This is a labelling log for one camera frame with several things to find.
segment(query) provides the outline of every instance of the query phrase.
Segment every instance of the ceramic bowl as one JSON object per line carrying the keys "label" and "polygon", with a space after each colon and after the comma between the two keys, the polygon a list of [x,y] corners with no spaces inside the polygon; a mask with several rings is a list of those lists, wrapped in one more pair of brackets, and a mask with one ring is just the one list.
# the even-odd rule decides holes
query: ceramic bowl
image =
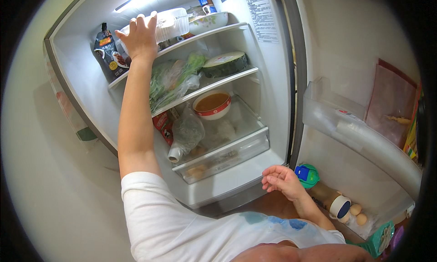
{"label": "ceramic bowl", "polygon": [[213,13],[190,22],[190,33],[198,35],[228,24],[228,12]]}
{"label": "ceramic bowl", "polygon": [[[224,93],[228,95],[228,99],[222,103],[220,106],[217,106],[216,108],[207,110],[207,111],[197,111],[196,107],[197,104],[204,98],[212,95],[212,94],[217,94],[217,93]],[[229,95],[229,93],[227,93],[224,90],[212,90],[209,91],[205,94],[200,95],[193,103],[193,109],[194,112],[196,113],[196,115],[198,115],[199,117],[201,117],[204,120],[208,120],[208,121],[212,121],[212,120],[218,120],[221,117],[225,116],[226,113],[229,112],[229,109],[231,108],[231,95]]]}

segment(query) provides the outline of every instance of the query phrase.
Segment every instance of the winter melon slice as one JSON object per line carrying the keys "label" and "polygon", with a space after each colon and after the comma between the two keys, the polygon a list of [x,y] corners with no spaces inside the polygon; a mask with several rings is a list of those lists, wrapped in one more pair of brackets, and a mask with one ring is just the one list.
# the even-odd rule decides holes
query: winter melon slice
{"label": "winter melon slice", "polygon": [[242,51],[224,53],[206,61],[203,72],[208,78],[225,77],[247,67],[247,56]]}

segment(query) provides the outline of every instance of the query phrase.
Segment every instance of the blue print on shirt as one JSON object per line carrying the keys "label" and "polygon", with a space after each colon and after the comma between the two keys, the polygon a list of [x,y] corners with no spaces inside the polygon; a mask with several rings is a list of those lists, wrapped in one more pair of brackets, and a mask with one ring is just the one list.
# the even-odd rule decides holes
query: blue print on shirt
{"label": "blue print on shirt", "polygon": [[250,225],[265,221],[267,219],[267,216],[265,214],[256,212],[243,212],[240,213],[240,215],[243,216]]}
{"label": "blue print on shirt", "polygon": [[305,221],[301,221],[298,219],[282,219],[276,216],[269,216],[268,220],[275,224],[281,224],[281,225],[286,225],[289,224],[293,229],[299,231],[301,229],[303,229],[303,227],[305,227],[308,223],[306,223]]}

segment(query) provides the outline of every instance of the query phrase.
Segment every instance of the green bottle cap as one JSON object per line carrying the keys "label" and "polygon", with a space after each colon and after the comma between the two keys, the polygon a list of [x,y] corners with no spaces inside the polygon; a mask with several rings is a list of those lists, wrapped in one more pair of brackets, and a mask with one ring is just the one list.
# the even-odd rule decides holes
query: green bottle cap
{"label": "green bottle cap", "polygon": [[305,189],[313,187],[319,180],[319,172],[310,164],[296,166],[295,174]]}

